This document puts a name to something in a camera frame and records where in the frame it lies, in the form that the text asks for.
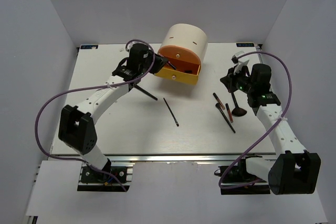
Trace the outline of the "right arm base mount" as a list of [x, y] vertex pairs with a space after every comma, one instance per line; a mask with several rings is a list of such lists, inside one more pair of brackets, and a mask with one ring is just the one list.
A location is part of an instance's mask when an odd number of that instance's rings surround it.
[[247, 173], [245, 161], [245, 159], [252, 157], [262, 158], [260, 155], [245, 156], [241, 161], [234, 165], [221, 182], [221, 186], [223, 187], [237, 186], [244, 183], [249, 183], [249, 185], [233, 189], [221, 188], [221, 195], [270, 195], [269, 185], [264, 180], [252, 184], [252, 182], [258, 178], [255, 175]]

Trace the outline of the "yellow organizer drawer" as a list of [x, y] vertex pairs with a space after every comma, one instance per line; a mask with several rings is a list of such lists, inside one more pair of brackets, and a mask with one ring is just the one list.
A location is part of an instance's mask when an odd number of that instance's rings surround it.
[[[168, 64], [166, 64], [160, 72], [155, 74], [155, 76], [184, 84], [197, 84], [202, 66], [201, 64], [198, 65], [171, 58], [169, 58], [169, 62], [171, 62], [176, 67], [176, 70], [172, 69]], [[184, 73], [185, 70], [192, 70], [192, 73]]]

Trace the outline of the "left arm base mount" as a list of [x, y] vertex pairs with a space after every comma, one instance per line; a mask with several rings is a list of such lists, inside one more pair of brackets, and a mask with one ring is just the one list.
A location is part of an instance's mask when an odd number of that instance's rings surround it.
[[134, 163], [112, 161], [109, 173], [115, 176], [102, 174], [93, 170], [88, 165], [82, 165], [80, 169], [77, 191], [82, 192], [106, 192], [125, 193], [132, 182]]

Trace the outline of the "cream cylindrical makeup organizer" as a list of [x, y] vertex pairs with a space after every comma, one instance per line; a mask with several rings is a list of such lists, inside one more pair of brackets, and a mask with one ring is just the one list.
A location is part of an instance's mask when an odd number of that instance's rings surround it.
[[207, 35], [198, 27], [189, 24], [175, 24], [167, 32], [160, 47], [174, 45], [195, 52], [203, 63], [208, 46]]

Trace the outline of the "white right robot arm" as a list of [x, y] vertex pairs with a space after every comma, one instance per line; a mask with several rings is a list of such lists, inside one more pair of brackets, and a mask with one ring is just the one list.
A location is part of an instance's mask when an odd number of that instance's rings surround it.
[[[271, 90], [271, 68], [257, 63], [249, 70], [246, 54], [232, 57], [234, 66], [221, 82], [230, 93], [242, 91], [248, 105], [266, 132], [222, 173], [218, 182], [222, 190], [234, 190], [266, 182], [275, 195], [313, 194], [316, 188], [321, 159], [309, 152], [298, 140], [285, 118], [287, 107]], [[274, 162], [249, 152], [269, 137], [275, 149]]]

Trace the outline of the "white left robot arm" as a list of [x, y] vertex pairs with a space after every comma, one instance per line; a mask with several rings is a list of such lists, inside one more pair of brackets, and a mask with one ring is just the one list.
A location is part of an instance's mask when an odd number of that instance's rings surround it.
[[111, 161], [97, 146], [95, 124], [119, 98], [137, 87], [142, 75], [158, 73], [168, 61], [147, 45], [136, 43], [129, 49], [129, 56], [119, 62], [104, 88], [77, 105], [66, 105], [62, 109], [58, 138], [94, 167], [93, 176], [98, 181], [110, 178]]

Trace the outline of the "orange organizer drawer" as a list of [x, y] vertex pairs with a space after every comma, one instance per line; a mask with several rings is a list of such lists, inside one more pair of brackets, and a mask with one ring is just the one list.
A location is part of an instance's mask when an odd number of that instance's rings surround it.
[[201, 59], [199, 56], [195, 52], [184, 47], [178, 47], [174, 45], [163, 46], [159, 48], [158, 53], [167, 58], [178, 59], [198, 65], [201, 64]]

